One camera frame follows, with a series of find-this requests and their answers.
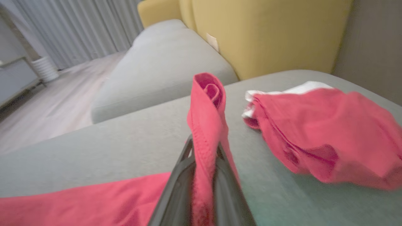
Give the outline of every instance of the yellow cushion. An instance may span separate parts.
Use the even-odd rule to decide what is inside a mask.
[[[184,24],[188,28],[196,31],[197,28],[195,26],[195,20],[194,20],[193,0],[179,0],[179,2],[180,2],[181,17]]]
[[[137,9],[144,28],[160,21],[182,19],[179,0],[144,0]]]
[[[217,39],[241,80],[309,69],[331,73],[352,0],[193,0],[198,34]]]

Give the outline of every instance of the gray sofa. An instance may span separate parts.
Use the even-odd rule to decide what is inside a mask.
[[[264,225],[400,225],[402,190],[327,185],[295,175],[241,118],[246,90],[281,91],[319,81],[357,91],[402,124],[402,107],[338,77],[308,70],[274,73],[225,86],[229,143],[242,190]],[[74,131],[0,158],[0,197],[34,195],[171,171],[190,134],[184,97]]]
[[[156,23],[135,39],[92,104],[99,123],[187,96],[193,75],[210,72],[224,85],[238,79],[230,64],[181,20]]]

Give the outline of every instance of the laundry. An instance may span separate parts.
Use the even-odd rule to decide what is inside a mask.
[[[215,76],[194,76],[187,118],[196,161],[194,226],[214,225],[212,179],[219,143],[239,181],[229,150],[225,104],[223,85]],[[47,194],[0,198],[0,225],[146,226],[169,176],[161,173]]]
[[[307,82],[284,92],[251,90],[246,99],[245,123],[262,131],[290,171],[324,183],[402,185],[402,128],[360,93]]]

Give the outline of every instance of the white curtain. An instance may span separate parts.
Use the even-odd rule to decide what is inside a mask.
[[[141,0],[14,0],[59,69],[130,48]]]

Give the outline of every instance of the white vase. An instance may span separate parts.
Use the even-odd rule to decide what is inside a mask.
[[[47,57],[32,61],[32,66],[44,82],[50,82],[59,77],[59,72],[53,67]]]

